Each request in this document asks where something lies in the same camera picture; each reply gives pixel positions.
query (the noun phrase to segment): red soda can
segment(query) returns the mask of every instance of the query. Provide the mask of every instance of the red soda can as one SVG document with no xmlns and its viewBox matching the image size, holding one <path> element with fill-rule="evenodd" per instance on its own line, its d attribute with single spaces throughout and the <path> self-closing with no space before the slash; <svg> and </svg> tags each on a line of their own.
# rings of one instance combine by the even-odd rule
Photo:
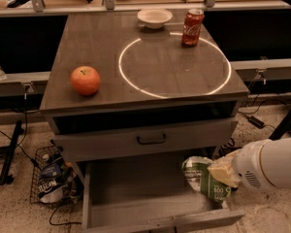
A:
<svg viewBox="0 0 291 233">
<path fill-rule="evenodd" d="M 186 46 L 195 46 L 198 43 L 201 25 L 205 15 L 203 10 L 191 9 L 184 20 L 182 43 Z"/>
</svg>

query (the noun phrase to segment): small bowl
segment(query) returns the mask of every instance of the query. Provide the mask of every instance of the small bowl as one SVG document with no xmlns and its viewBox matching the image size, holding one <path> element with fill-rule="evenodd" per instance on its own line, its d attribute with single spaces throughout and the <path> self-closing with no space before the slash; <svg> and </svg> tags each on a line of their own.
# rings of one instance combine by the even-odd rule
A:
<svg viewBox="0 0 291 233">
<path fill-rule="evenodd" d="M 137 17 L 145 23 L 145 27 L 158 29 L 163 27 L 173 17 L 173 14 L 164 9 L 145 9 L 140 10 Z"/>
</svg>

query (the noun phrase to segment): countertop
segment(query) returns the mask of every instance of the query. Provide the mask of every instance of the countertop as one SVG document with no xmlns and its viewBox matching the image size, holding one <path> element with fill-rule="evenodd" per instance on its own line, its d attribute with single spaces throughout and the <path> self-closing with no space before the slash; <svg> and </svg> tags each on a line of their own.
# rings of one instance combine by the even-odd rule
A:
<svg viewBox="0 0 291 233">
<path fill-rule="evenodd" d="M 185 48 L 186 10 L 171 11 L 172 20 L 158 30 L 145 28 L 138 11 L 69 15 L 41 111 L 244 97 L 246 86 L 205 27 L 198 45 Z M 100 74 L 100 89 L 92 96 L 78 95 L 70 84 L 72 71 L 81 65 Z"/>
</svg>

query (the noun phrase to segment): closed drawer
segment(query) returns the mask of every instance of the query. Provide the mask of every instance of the closed drawer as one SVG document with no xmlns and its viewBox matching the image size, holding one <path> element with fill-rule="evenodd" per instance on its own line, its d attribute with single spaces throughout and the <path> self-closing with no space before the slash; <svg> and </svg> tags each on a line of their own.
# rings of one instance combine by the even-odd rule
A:
<svg viewBox="0 0 291 233">
<path fill-rule="evenodd" d="M 83 232 L 191 232 L 230 225 L 243 212 L 194 192 L 180 153 L 156 153 L 89 162 Z"/>
<path fill-rule="evenodd" d="M 234 118 L 192 121 L 133 129 L 56 135 L 66 161 L 192 150 L 226 144 L 235 130 Z"/>
</svg>

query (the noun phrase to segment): tiled floor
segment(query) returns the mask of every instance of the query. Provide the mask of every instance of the tiled floor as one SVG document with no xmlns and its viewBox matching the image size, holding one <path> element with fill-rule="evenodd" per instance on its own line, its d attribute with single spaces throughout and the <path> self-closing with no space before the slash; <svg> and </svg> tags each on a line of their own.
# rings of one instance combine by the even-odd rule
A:
<svg viewBox="0 0 291 233">
<path fill-rule="evenodd" d="M 242 111 L 252 112 L 256 109 L 257 107 L 242 108 Z M 255 115 L 270 125 L 263 129 L 255 128 L 243 116 L 238 115 L 240 123 L 233 134 L 236 146 L 267 139 L 273 132 L 272 126 L 276 127 L 288 110 L 289 106 L 284 105 L 261 107 Z M 0 130 L 10 136 L 14 130 L 14 125 L 10 122 L 15 121 L 17 117 L 23 117 L 23 115 L 13 113 L 12 115 L 0 116 Z M 52 137 L 53 134 L 46 122 L 39 121 L 34 115 L 29 115 L 27 135 L 21 145 L 33 157 L 38 148 L 49 146 L 49 140 Z M 9 140 L 0 133 L 0 146 L 8 143 Z M 81 232 L 80 225 L 51 226 L 49 218 L 54 209 L 30 204 L 32 170 L 31 162 L 20 149 L 17 149 L 11 167 L 15 180 L 11 184 L 0 186 L 0 233 Z M 202 232 L 291 232 L 291 190 L 280 189 L 275 192 L 254 193 L 241 186 L 227 199 L 227 203 L 232 211 L 242 210 L 245 216 L 232 226 Z M 77 205 L 67 205 L 59 209 L 52 222 L 81 222 L 81 210 L 81 202 Z"/>
</svg>

